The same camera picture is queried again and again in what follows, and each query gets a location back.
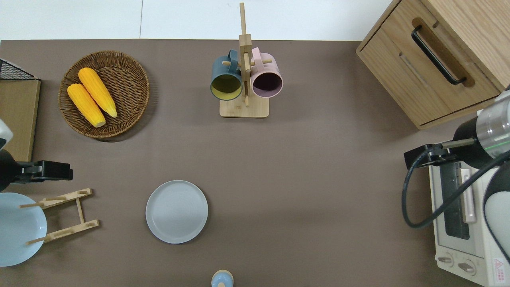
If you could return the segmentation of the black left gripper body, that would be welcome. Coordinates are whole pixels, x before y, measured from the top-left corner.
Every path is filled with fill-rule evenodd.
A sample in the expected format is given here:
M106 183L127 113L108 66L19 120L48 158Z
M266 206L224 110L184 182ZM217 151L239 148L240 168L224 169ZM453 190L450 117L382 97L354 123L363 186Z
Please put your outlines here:
M54 161L18 162L20 174L16 182L71 181L73 169L68 163Z

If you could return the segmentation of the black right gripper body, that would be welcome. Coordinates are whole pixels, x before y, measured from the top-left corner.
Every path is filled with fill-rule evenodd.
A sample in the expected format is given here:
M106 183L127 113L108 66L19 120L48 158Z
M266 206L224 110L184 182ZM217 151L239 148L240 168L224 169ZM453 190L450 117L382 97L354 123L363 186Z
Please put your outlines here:
M453 161L453 154L441 144L426 144L403 154L406 168L440 166Z

